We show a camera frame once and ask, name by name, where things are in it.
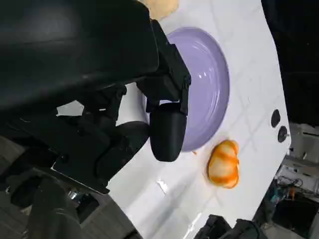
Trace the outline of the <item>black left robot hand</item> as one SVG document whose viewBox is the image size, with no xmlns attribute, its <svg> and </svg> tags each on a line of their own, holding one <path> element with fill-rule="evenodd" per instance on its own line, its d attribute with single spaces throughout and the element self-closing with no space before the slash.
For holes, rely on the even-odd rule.
<svg viewBox="0 0 319 239">
<path fill-rule="evenodd" d="M 149 141 L 158 161 L 182 149 L 191 76 L 177 47 L 137 0 L 3 0 L 0 134 L 29 167 L 107 194 Z"/>
</svg>

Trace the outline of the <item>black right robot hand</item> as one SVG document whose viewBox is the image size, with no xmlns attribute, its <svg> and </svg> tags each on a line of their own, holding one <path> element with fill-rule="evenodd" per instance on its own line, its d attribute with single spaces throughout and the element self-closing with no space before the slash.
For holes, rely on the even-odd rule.
<svg viewBox="0 0 319 239">
<path fill-rule="evenodd" d="M 235 226 L 231 228 L 222 216 L 209 215 L 194 239 L 267 239 L 267 237 L 252 221 L 237 219 Z"/>
</svg>

